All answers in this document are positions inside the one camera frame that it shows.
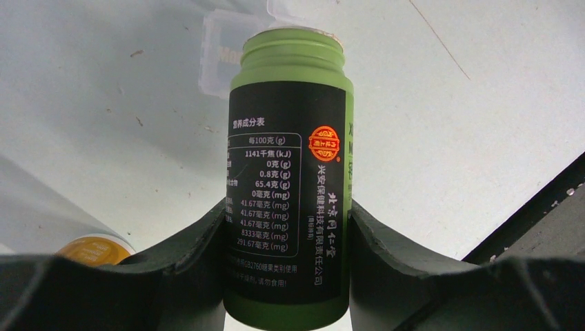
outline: yellow bottle cap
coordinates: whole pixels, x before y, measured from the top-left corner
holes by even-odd
[[[116,265],[135,253],[124,240],[109,234],[88,234],[79,237],[57,252],[58,255],[90,267]]]

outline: bottle neck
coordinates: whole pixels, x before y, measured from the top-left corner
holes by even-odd
[[[244,45],[241,71],[270,66],[311,66],[343,73],[341,44],[323,32],[280,28],[257,34]]]

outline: plastic lid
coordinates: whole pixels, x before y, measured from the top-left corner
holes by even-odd
[[[204,19],[199,87],[222,99],[230,96],[230,82],[239,72],[244,43],[264,29],[255,16],[214,10]]]
[[[311,26],[321,21],[323,14],[333,10],[338,0],[313,0],[310,3],[299,0],[268,0],[266,10],[277,21],[271,26]]]

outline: red logo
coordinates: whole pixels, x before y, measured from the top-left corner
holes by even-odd
[[[319,126],[309,137],[309,149],[321,161],[333,160],[339,152],[339,137],[330,126]]]

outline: white wall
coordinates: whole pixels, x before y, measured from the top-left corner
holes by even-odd
[[[356,200],[459,259],[585,150],[585,2],[415,3],[457,63],[408,0],[284,9],[344,43]],[[0,0],[0,252],[143,250],[223,197],[227,101],[198,87],[216,9],[273,21],[261,0]]]

